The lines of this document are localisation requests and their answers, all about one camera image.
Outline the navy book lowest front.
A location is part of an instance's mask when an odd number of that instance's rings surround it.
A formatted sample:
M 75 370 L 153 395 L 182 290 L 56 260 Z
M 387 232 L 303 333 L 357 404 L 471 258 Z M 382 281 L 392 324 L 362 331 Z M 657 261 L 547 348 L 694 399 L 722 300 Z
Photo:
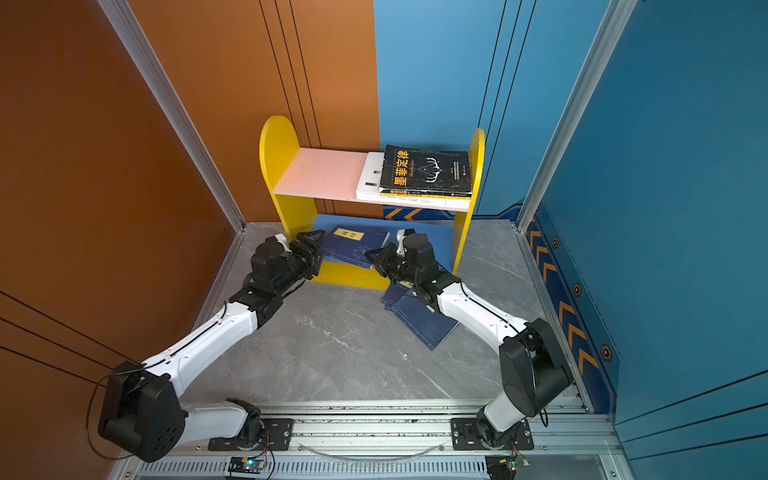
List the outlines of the navy book lowest front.
M 321 242 L 320 252 L 333 261 L 371 269 L 366 253 L 384 247 L 389 237 L 384 227 L 337 225 Z

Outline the yellow cartoon cover book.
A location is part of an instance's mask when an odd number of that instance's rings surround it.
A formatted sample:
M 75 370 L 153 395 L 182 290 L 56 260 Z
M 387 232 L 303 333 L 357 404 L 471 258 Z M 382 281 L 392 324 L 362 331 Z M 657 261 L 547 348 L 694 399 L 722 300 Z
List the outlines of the yellow cartoon cover book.
M 380 189 L 379 195 L 401 198 L 470 199 L 471 192 Z

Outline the white book brown pattern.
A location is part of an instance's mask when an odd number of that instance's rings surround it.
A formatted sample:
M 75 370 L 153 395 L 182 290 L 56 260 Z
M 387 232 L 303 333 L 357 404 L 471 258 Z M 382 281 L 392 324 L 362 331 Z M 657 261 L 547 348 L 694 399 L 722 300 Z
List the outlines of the white book brown pattern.
M 384 161 L 383 152 L 369 152 L 356 187 L 356 200 L 363 203 L 377 203 L 397 207 L 426 208 L 467 212 L 470 207 L 469 198 L 450 197 L 414 197 L 384 195 L 379 191 L 381 168 Z

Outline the navy book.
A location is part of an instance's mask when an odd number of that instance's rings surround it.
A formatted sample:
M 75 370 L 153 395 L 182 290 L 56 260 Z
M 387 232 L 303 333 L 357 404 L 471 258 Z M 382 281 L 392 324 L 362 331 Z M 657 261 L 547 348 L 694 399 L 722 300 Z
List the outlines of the navy book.
M 392 283 L 381 299 L 384 308 L 386 310 L 391 310 L 401 298 L 408 294 L 409 291 L 410 288 L 408 286 L 402 285 L 401 283 Z
M 458 321 L 430 310 L 411 295 L 401 297 L 392 312 L 430 350 L 435 350 L 458 325 Z

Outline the black book yellow title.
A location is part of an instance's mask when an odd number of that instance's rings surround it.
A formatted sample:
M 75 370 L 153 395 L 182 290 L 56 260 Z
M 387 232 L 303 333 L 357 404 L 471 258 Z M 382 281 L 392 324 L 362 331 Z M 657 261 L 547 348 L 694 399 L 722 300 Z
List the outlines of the black book yellow title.
M 467 151 L 435 151 L 387 145 L 380 189 L 472 193 L 472 168 Z

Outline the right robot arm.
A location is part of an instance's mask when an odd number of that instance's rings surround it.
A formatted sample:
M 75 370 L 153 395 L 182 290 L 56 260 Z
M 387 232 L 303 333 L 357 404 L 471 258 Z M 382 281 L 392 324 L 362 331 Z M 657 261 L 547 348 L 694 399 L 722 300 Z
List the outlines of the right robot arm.
M 422 304 L 497 350 L 501 392 L 477 414 L 486 447 L 501 449 L 512 441 L 520 422 L 545 418 L 548 405 L 574 383 L 553 327 L 541 318 L 516 317 L 476 295 L 439 264 L 425 234 L 406 230 L 397 243 L 369 250 L 365 257 L 382 277 L 410 285 Z

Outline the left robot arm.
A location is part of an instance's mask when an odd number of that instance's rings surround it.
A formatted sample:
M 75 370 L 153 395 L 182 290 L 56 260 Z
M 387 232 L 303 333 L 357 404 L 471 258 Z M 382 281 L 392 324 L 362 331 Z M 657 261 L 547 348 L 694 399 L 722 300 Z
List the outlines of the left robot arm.
M 192 405 L 180 398 L 215 360 L 264 327 L 293 292 L 319 275 L 324 237 L 315 230 L 293 240 L 267 238 L 252 255 L 241 288 L 208 321 L 142 363 L 116 367 L 106 378 L 99 436 L 145 462 L 211 439 L 241 450 L 258 447 L 265 428 L 255 405 L 237 398 Z

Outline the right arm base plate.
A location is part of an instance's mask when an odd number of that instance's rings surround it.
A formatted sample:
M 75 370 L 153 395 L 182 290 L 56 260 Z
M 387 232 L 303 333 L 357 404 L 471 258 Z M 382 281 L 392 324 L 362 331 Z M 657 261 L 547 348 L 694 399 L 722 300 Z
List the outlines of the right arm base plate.
M 452 445 L 457 451 L 531 451 L 535 448 L 527 420 L 515 423 L 504 432 L 494 430 L 489 422 L 476 417 L 453 418 L 450 425 Z

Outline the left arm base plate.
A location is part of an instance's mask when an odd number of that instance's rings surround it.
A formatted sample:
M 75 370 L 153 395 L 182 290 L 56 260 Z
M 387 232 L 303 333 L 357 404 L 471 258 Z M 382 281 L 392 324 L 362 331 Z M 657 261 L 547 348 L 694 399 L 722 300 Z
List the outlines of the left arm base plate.
M 294 420 L 292 418 L 261 419 L 258 434 L 253 440 L 245 438 L 213 438 L 208 442 L 209 451 L 255 451 L 266 449 L 271 452 L 289 450 L 293 437 Z

